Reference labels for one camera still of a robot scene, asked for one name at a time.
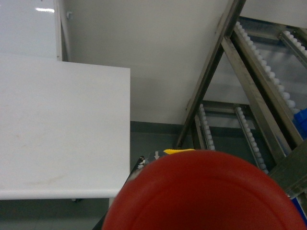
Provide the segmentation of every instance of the white wall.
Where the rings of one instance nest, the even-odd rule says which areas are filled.
[[[57,58],[53,0],[0,1],[0,53]]]
[[[306,0],[247,0],[241,16],[307,28]]]
[[[65,1],[71,61],[131,68],[131,120],[181,124],[227,2]],[[306,9],[303,0],[247,0],[242,15],[303,26]],[[247,103],[225,57],[205,99]]]

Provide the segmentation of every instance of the white table top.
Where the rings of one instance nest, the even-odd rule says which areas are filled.
[[[0,199],[114,197],[129,171],[129,69],[0,55]]]

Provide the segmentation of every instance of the metal support beam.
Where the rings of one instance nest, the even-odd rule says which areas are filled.
[[[251,73],[265,103],[274,115],[274,118],[290,148],[292,150],[295,149],[303,140],[292,122],[293,113],[279,94],[274,84],[270,81],[265,70],[237,28],[234,29],[231,40],[240,53],[248,71]]]
[[[195,116],[195,120],[191,126],[191,134],[194,149],[205,150],[205,143],[203,142],[201,134],[201,122],[198,115]]]
[[[307,192],[307,140],[275,166],[269,176],[291,197]]]
[[[202,101],[203,107],[206,112],[211,113],[222,113],[222,114],[235,114],[235,107],[238,106],[246,106],[233,104],[233,103],[225,103],[225,102],[213,102],[213,101]]]
[[[199,109],[199,118],[200,118],[202,133],[203,133],[203,136],[204,136],[205,142],[206,142],[206,149],[207,150],[215,150],[215,146],[214,146],[214,143],[213,143],[213,140],[212,140],[210,127],[208,125],[207,115],[206,115],[206,112],[205,112],[202,104],[201,104],[201,107]]]
[[[215,34],[213,46],[208,53],[208,56],[201,71],[201,75],[192,95],[192,99],[188,105],[188,109],[184,119],[184,126],[179,134],[176,147],[182,146],[182,143],[188,133],[188,130],[195,118],[195,114],[209,87],[209,83],[211,82],[217,65],[222,57],[222,39],[225,35],[230,36],[233,32],[234,26],[243,9],[245,1],[246,0],[230,0],[226,7],[226,10],[221,17],[220,23]]]
[[[305,56],[305,54],[299,49],[299,47],[297,47],[296,44],[294,44],[284,32],[280,33],[279,39],[291,50],[294,56],[296,56],[296,58],[307,69],[307,56]]]
[[[290,152],[290,148],[231,40],[225,37],[222,46],[250,102],[250,109],[267,146],[275,162],[279,163],[285,158],[283,150]]]
[[[253,158],[254,158],[254,160],[255,160],[256,166],[257,166],[260,170],[262,170],[262,168],[260,167],[260,163],[258,162],[257,155],[256,155],[257,153],[260,154],[259,149],[258,149],[257,152],[255,151],[255,147],[256,147],[256,146],[253,146],[253,143],[251,142],[251,138],[253,138],[253,136],[252,136],[252,133],[251,133],[251,131],[250,131],[250,128],[248,127],[248,124],[247,124],[247,123],[245,123],[245,124],[243,123],[242,116],[239,114],[240,112],[243,114],[241,107],[237,107],[237,108],[235,109],[235,111],[236,111],[236,116],[237,116],[237,118],[238,118],[238,121],[239,121],[239,124],[240,124],[240,126],[241,126],[241,129],[242,129],[242,131],[243,131],[243,133],[244,133],[245,139],[246,139],[246,141],[247,141],[247,143],[248,143],[250,152],[252,153]]]
[[[293,35],[300,40],[300,42],[307,47],[307,29],[296,28]]]

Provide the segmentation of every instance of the diagonal metal bar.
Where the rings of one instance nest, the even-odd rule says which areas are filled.
[[[293,31],[293,35],[299,39],[305,47],[307,47],[307,29],[296,28]]]
[[[291,52],[296,56],[296,58],[302,63],[302,65],[307,69],[307,56],[305,55],[305,49],[301,51],[298,46],[291,41],[290,38],[284,32],[279,35],[280,40],[288,47]]]
[[[251,76],[255,84],[260,90],[271,113],[274,115],[290,148],[292,150],[295,149],[303,140],[292,122],[293,113],[287,106],[285,100],[280,96],[274,84],[269,80],[263,67],[237,28],[234,29],[231,40],[240,53],[240,56],[243,57],[245,66],[248,68],[249,72],[252,73]]]
[[[250,109],[266,140],[267,146],[275,162],[278,163],[285,158],[283,150],[286,149],[290,152],[290,148],[231,40],[227,37],[224,38],[222,46],[249,100]]]
[[[188,133],[188,130],[195,118],[196,112],[205,96],[205,93],[209,87],[209,83],[214,75],[217,65],[222,57],[223,48],[221,42],[223,37],[230,36],[233,32],[234,26],[239,18],[239,15],[243,9],[246,0],[231,0],[221,17],[218,25],[213,46],[211,47],[209,54],[204,63],[201,75],[198,79],[196,88],[194,90],[192,99],[188,105],[187,112],[185,114],[184,125],[179,134],[176,147],[180,148]]]

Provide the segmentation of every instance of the metal frame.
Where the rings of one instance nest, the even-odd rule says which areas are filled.
[[[253,158],[254,158],[254,160],[255,160],[256,166],[261,170],[261,167],[260,167],[260,165],[259,165],[259,163],[258,163],[258,160],[257,160],[256,152],[254,151],[254,148],[252,147],[252,143],[251,143],[250,140],[249,140],[249,137],[248,137],[246,128],[244,127],[244,124],[243,124],[243,122],[242,122],[242,120],[241,120],[241,117],[240,117],[240,115],[239,115],[239,113],[238,113],[238,112],[239,112],[239,111],[238,111],[238,108],[236,108],[235,111],[236,111],[236,116],[237,116],[237,118],[238,118],[238,121],[239,121],[239,124],[240,124],[240,126],[241,126],[241,129],[243,130],[245,139],[246,139],[246,141],[248,142],[249,149],[250,149],[250,151],[251,151],[251,153],[252,153],[252,155],[253,155]]]
[[[298,197],[301,207],[306,213],[307,198],[303,192],[307,191],[307,143],[306,141],[303,143],[300,134],[292,122],[292,111],[270,81],[257,57],[245,42],[245,39],[238,29],[234,28],[244,3],[244,0],[229,2],[220,20],[214,44],[206,58],[192,99],[188,104],[184,126],[180,132],[176,147],[181,147],[192,122],[194,120],[197,121],[195,118],[197,110],[209,87],[221,56],[225,52],[249,99],[249,107],[257,126],[260,128],[277,164],[271,171],[270,176],[291,197]],[[278,34],[283,30],[288,30],[292,31],[302,44],[307,45],[307,30],[279,24],[272,24],[271,26],[276,29],[273,32],[274,34],[252,31],[252,36],[260,40],[271,41],[272,44],[281,45],[277,38]],[[294,51],[296,50],[291,44],[287,46],[291,47]],[[303,64],[307,66],[305,64],[307,61],[304,58],[301,58],[302,60],[304,61]],[[226,106],[226,108],[223,106],[217,106],[212,109],[210,105],[206,106],[204,104],[207,111],[235,113],[233,105]]]
[[[209,83],[214,75],[217,65],[223,54],[221,42],[224,36],[230,36],[233,32],[235,24],[243,9],[246,0],[232,0],[228,2],[226,10],[221,17],[218,25],[214,43],[206,58],[201,75],[197,82],[197,87],[193,93],[192,99],[188,104],[187,113],[185,114],[184,126],[179,134],[176,147],[180,148],[189,131],[189,128],[195,118],[196,112],[201,104],[203,97],[208,89]]]
[[[202,101],[205,111],[209,113],[222,113],[222,114],[233,114],[235,115],[235,107],[245,107],[242,104],[233,104],[225,102],[212,102],[212,101]]]
[[[307,192],[307,139],[273,168],[269,176],[291,197]]]
[[[299,48],[283,32],[280,33],[279,38],[307,69],[307,57],[303,54],[303,52],[300,51]]]
[[[251,73],[253,82],[255,82],[259,89],[261,97],[263,97],[270,112],[273,114],[290,148],[292,150],[295,149],[303,140],[292,122],[292,111],[287,106],[285,100],[280,96],[274,84],[269,80],[267,73],[264,71],[237,28],[234,29],[231,40],[243,58],[245,66]]]
[[[250,109],[255,116],[270,152],[275,162],[278,163],[285,157],[284,150],[290,150],[290,148],[235,46],[229,38],[223,39],[222,46],[250,102]]]
[[[296,28],[292,32],[295,37],[297,37],[300,42],[307,47],[307,29]]]
[[[195,120],[191,126],[191,135],[192,135],[192,141],[193,146],[195,149],[206,149],[205,143],[202,139],[201,134],[201,121],[198,115],[195,116]]]

